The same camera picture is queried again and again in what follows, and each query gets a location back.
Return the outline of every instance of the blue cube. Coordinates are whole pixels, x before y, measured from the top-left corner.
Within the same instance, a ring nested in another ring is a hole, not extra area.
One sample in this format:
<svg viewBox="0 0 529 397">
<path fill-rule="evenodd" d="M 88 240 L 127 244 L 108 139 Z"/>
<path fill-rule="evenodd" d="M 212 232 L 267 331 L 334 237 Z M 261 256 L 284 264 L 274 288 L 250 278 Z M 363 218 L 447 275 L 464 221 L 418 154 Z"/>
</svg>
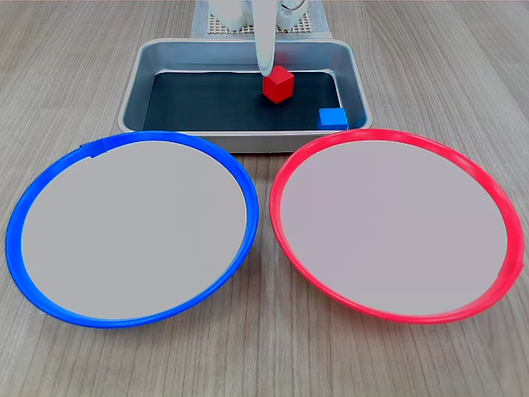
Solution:
<svg viewBox="0 0 529 397">
<path fill-rule="evenodd" d="M 318 130 L 344 131 L 349 129 L 346 110 L 343 108 L 320 109 Z"/>
</svg>

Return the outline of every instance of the red cube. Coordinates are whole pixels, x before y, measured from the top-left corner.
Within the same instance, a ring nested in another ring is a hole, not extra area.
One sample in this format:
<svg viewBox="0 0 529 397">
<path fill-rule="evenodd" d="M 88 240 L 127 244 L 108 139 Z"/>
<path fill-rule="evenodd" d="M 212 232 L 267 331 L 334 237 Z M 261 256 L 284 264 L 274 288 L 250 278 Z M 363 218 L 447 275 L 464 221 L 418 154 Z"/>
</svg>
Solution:
<svg viewBox="0 0 529 397">
<path fill-rule="evenodd" d="M 274 66 L 270 76 L 263 78 L 263 94 L 273 103 L 281 103 L 294 93 L 294 75 L 283 66 Z"/>
</svg>

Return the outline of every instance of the red plate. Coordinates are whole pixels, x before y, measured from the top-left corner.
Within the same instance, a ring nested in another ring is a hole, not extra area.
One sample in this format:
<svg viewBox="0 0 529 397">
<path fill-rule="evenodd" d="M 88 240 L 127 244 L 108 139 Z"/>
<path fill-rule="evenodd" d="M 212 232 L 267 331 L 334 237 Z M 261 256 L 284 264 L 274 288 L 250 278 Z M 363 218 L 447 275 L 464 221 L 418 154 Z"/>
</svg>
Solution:
<svg viewBox="0 0 529 397">
<path fill-rule="evenodd" d="M 360 312 L 446 323 L 497 303 L 523 267 L 522 225 L 463 155 L 406 132 L 312 141 L 277 175 L 270 217 L 312 284 Z"/>
</svg>

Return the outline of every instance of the plate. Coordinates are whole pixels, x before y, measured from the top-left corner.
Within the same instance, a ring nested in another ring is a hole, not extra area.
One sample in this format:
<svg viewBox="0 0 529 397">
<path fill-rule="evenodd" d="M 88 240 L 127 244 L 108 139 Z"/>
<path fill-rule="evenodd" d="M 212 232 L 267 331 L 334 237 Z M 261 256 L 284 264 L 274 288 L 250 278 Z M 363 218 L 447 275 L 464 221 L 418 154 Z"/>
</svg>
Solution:
<svg viewBox="0 0 529 397">
<path fill-rule="evenodd" d="M 498 302 L 523 267 L 518 215 L 463 155 L 406 132 L 319 138 L 294 153 L 270 195 L 286 256 L 360 312 L 445 323 Z"/>
<path fill-rule="evenodd" d="M 245 259 L 259 218 L 241 164 L 175 132 L 79 147 L 18 202 L 6 256 L 20 291 L 69 323 L 122 328 L 191 308 Z"/>
</svg>

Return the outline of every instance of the red rim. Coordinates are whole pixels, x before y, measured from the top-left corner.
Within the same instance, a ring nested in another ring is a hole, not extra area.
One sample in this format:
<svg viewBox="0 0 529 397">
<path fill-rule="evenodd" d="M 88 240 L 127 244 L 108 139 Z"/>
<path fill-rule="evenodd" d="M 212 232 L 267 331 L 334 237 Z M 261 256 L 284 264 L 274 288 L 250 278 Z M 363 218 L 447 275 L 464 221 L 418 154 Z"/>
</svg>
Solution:
<svg viewBox="0 0 529 397">
<path fill-rule="evenodd" d="M 505 255 L 502 268 L 498 273 L 498 278 L 483 295 L 477 298 L 474 302 L 467 304 L 460 309 L 446 313 L 427 316 L 407 316 L 387 313 L 365 307 L 341 296 L 322 284 L 303 266 L 288 244 L 281 223 L 281 198 L 283 196 L 284 187 L 287 184 L 290 175 L 292 175 L 292 173 L 310 156 L 319 151 L 323 151 L 328 147 L 353 141 L 394 141 L 421 147 L 422 149 L 436 153 L 458 165 L 487 191 L 498 206 L 503 217 L 505 228 L 507 229 L 508 242 L 507 254 Z M 522 224 L 511 201 L 499 184 L 474 162 L 460 153 L 435 141 L 406 132 L 382 129 L 350 130 L 330 136 L 324 136 L 312 141 L 291 155 L 279 171 L 274 184 L 272 185 L 269 210 L 272 228 L 274 229 L 279 245 L 294 267 L 296 267 L 310 283 L 331 298 L 352 309 L 386 320 L 397 321 L 400 323 L 435 324 L 448 323 L 474 316 L 496 304 L 511 289 L 523 268 L 524 241 Z"/>
</svg>

